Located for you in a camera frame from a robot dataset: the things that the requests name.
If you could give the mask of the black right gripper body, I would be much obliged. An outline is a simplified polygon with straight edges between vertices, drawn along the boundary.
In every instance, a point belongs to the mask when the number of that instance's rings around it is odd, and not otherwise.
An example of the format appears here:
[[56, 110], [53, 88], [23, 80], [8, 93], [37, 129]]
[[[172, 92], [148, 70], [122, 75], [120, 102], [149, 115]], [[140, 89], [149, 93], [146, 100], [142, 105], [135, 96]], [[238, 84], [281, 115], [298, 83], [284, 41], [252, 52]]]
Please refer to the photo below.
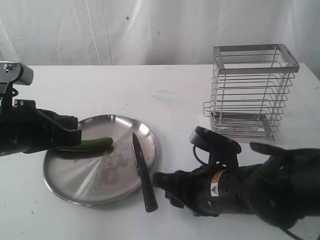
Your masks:
[[224, 167], [206, 168], [199, 167], [192, 171], [185, 172], [183, 188], [185, 208], [192, 213], [203, 217], [217, 217], [224, 213], [223, 206], [219, 203], [218, 197], [211, 194], [212, 178], [219, 170], [224, 171]]

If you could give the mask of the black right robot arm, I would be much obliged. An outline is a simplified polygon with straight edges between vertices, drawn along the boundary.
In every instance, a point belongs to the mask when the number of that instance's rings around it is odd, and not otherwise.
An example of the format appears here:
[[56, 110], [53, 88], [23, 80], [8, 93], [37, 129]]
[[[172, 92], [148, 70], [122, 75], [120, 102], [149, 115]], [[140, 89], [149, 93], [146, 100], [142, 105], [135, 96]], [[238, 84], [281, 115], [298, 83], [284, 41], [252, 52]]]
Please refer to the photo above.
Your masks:
[[152, 184], [164, 190], [177, 208], [201, 217], [255, 215], [289, 229], [298, 220], [320, 214], [320, 151], [284, 149], [252, 142], [250, 148], [268, 160], [239, 166], [241, 147], [215, 147], [209, 160], [192, 171], [157, 172]]

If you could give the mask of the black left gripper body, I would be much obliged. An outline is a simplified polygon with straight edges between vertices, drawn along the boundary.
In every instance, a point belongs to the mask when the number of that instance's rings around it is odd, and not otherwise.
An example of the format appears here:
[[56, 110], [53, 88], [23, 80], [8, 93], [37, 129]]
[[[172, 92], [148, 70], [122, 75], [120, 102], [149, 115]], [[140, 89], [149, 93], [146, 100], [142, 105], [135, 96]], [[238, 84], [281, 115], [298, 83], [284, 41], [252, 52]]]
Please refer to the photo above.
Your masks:
[[0, 113], [0, 155], [31, 154], [50, 149], [52, 127], [34, 100], [16, 100]]

